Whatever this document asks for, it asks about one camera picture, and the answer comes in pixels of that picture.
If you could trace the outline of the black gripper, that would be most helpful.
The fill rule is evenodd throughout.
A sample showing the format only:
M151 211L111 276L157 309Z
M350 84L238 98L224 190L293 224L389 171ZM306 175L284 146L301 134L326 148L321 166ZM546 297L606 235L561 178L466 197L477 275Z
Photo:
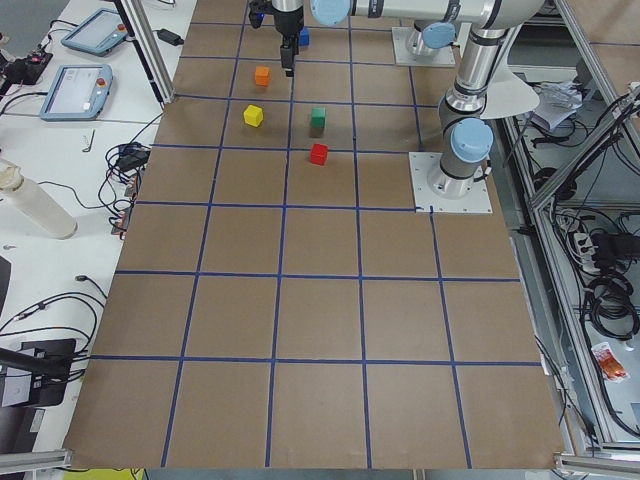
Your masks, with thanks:
M280 45L281 67L285 75L290 77L295 74L296 58L299 55L298 35L303 29L303 6L293 10L283 10L276 5L273 8L275 28L283 35Z

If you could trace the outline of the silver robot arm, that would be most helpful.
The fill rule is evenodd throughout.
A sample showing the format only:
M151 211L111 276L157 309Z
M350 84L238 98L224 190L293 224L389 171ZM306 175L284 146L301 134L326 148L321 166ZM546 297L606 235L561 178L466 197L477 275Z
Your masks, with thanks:
M312 1L316 21L334 26L349 16L369 19L412 18L426 23L471 24L466 47L452 87L439 106L444 140L440 163L430 174L439 194L467 188L478 166L488 159L493 132L481 119L487 89L509 51L507 37L533 17L540 1Z
M450 22L415 20L406 46L416 56L430 56L450 46L456 39L456 28Z

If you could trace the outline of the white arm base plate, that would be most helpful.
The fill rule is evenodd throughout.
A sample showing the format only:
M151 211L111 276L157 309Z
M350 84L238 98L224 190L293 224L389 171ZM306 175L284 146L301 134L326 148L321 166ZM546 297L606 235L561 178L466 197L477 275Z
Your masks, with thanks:
M439 152L408 154L414 210L425 214L492 214L482 166L479 165L470 178L453 179L441 170L440 157Z
M452 43L455 28L432 24L423 31L415 27L393 27L395 64L399 66L453 68Z

